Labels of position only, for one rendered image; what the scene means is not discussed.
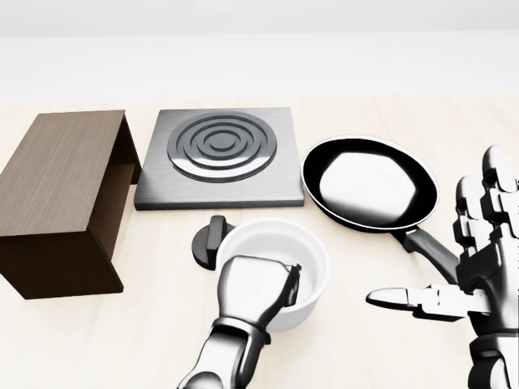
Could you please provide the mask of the flat dark stove plate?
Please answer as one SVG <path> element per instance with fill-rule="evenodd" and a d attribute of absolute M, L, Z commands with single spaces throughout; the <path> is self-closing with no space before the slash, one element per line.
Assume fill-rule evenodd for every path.
<path fill-rule="evenodd" d="M 303 204 L 290 108 L 159 112 L 135 190 L 136 210 Z"/>

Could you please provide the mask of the brown wooden cabinet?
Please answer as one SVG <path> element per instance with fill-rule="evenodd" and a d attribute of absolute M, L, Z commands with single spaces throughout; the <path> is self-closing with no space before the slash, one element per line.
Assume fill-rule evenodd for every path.
<path fill-rule="evenodd" d="M 26 299 L 120 293 L 112 257 L 140 173 L 122 110 L 37 115 L 0 173 L 0 276 Z"/>

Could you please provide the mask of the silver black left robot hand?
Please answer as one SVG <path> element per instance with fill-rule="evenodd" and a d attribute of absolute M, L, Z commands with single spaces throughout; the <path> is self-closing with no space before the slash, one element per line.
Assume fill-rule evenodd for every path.
<path fill-rule="evenodd" d="M 219 315 L 266 331 L 282 308 L 296 303 L 301 270 L 299 264 L 235 255 L 221 269 Z"/>

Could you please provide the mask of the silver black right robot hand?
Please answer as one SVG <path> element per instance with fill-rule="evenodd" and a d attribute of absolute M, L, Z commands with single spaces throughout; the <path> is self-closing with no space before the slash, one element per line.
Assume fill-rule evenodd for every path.
<path fill-rule="evenodd" d="M 430 259 L 447 284 L 426 289 L 378 289 L 367 302 L 408 310 L 417 318 L 456 321 L 469 317 L 477 334 L 472 358 L 500 360 L 512 369 L 519 358 L 519 187 L 499 145 L 483 156 L 482 197 L 470 177 L 457 184 L 453 225 L 460 257 L 420 229 L 403 246 Z"/>

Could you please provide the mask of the white bowl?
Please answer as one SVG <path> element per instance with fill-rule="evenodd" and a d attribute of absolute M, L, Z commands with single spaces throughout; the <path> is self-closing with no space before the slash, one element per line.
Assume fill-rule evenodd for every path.
<path fill-rule="evenodd" d="M 275 259 L 301 266 L 298 295 L 294 305 L 284 307 L 267 326 L 267 331 L 288 331 L 303 323 L 314 310 L 328 284 L 328 254 L 318 237 L 300 224 L 281 219 L 256 220 L 235 227 L 217 251 L 216 271 L 242 254 Z"/>

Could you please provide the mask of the round black knob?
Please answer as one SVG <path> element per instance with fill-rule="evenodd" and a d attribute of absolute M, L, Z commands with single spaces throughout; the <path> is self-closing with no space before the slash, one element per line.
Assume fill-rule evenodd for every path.
<path fill-rule="evenodd" d="M 234 226 L 224 216 L 213 216 L 210 223 L 199 230 L 192 240 L 191 251 L 197 264 L 214 271 L 220 245 L 233 229 Z"/>

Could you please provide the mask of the black frying pan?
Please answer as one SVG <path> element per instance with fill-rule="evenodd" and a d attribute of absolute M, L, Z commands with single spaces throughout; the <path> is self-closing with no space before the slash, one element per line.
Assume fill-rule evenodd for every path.
<path fill-rule="evenodd" d="M 325 139 L 305 155 L 302 182 L 337 223 L 389 233 L 404 250 L 428 259 L 450 284 L 458 282 L 457 256 L 419 226 L 438 205 L 438 182 L 405 147 L 370 135 Z"/>

